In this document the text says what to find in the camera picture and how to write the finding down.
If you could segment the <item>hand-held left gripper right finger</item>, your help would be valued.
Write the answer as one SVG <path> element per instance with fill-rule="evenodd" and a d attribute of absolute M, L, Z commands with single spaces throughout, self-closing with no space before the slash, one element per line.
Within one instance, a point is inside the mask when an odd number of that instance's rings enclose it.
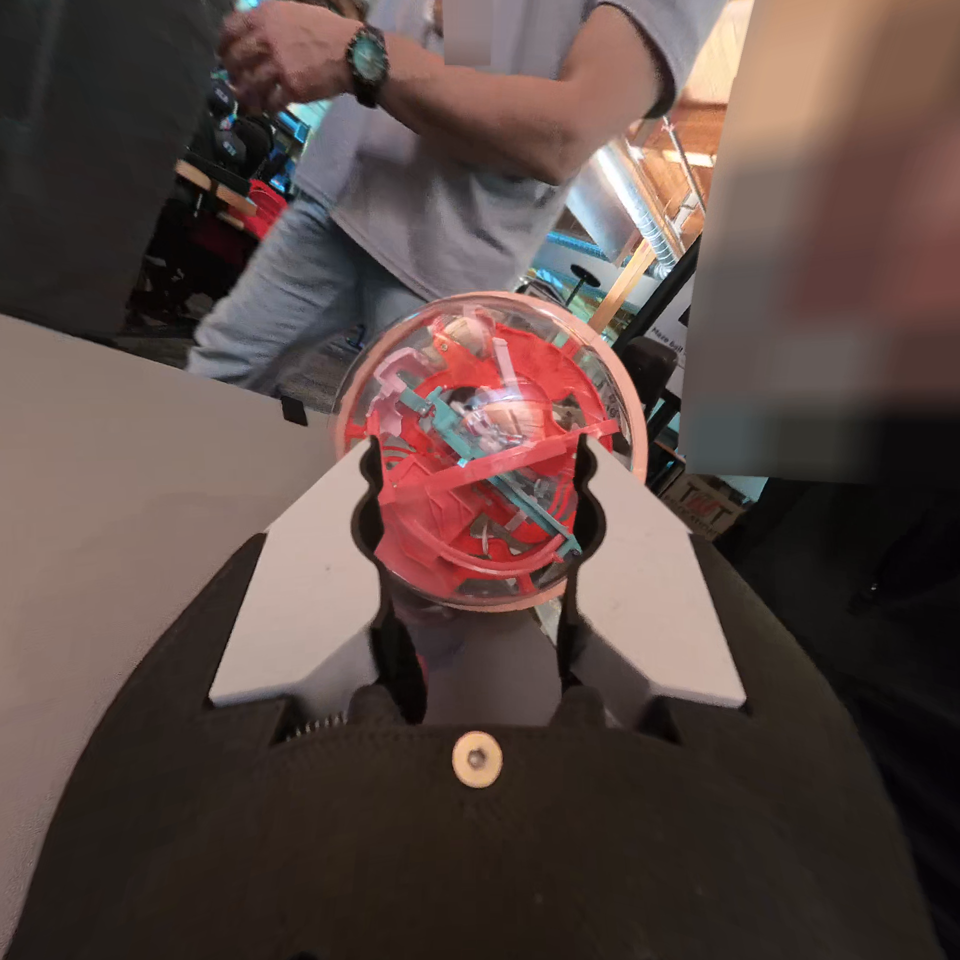
<path fill-rule="evenodd" d="M 744 707 L 689 529 L 594 436 L 579 438 L 574 489 L 582 550 L 558 618 L 562 688 L 594 690 L 616 727 L 642 726 L 662 700 Z"/>

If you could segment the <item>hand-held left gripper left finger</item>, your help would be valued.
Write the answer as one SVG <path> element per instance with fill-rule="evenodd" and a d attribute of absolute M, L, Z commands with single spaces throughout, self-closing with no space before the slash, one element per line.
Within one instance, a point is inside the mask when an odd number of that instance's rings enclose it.
<path fill-rule="evenodd" d="M 421 664 L 377 556 L 382 487 L 379 444 L 366 438 L 270 523 L 212 704 L 286 697 L 299 710 L 345 710 L 378 683 L 398 709 L 421 707 Z"/>

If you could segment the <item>clear maze ball red tracks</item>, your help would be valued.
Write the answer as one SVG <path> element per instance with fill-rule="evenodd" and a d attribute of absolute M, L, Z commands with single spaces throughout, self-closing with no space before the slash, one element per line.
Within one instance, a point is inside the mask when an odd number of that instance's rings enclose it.
<path fill-rule="evenodd" d="M 368 335 L 334 413 L 338 458 L 378 442 L 378 559 L 462 611 L 531 609 L 564 591 L 586 550 L 574 533 L 582 438 L 647 473 L 626 367 L 566 307 L 526 294 L 443 298 Z"/>

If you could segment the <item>black framed marker sign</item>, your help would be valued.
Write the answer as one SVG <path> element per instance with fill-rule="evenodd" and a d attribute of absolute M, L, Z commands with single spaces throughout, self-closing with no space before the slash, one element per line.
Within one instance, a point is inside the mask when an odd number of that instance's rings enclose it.
<path fill-rule="evenodd" d="M 690 308 L 702 239 L 697 238 L 682 255 L 613 346 L 614 354 L 631 374 L 638 368 L 640 349 L 655 356 L 670 353 L 676 363 L 663 383 L 663 392 L 675 402 L 683 396 Z"/>

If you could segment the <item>cardboard box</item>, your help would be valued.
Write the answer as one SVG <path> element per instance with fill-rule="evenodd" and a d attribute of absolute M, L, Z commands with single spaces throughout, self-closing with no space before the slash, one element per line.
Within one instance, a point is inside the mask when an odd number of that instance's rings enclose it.
<path fill-rule="evenodd" d="M 689 531 L 712 543 L 730 531 L 746 514 L 752 500 L 714 476 L 678 473 L 658 498 Z"/>

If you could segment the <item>teal black wristwatch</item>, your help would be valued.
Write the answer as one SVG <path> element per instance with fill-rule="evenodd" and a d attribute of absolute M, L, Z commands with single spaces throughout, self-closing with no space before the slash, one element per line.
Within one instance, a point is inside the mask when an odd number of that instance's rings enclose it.
<path fill-rule="evenodd" d="M 360 106 L 375 110 L 390 74 L 383 31 L 368 24 L 361 25 L 345 48 L 344 60 L 354 99 Z"/>

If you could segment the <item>wooden desk black legs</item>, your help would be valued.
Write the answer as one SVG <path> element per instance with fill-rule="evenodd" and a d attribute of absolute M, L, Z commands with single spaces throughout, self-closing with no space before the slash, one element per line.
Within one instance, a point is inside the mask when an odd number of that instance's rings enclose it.
<path fill-rule="evenodd" d="M 199 191 L 200 205 L 206 205 L 217 219 L 244 233 L 246 218 L 258 212 L 257 205 L 246 195 L 235 191 L 184 159 L 175 163 L 174 173 Z"/>

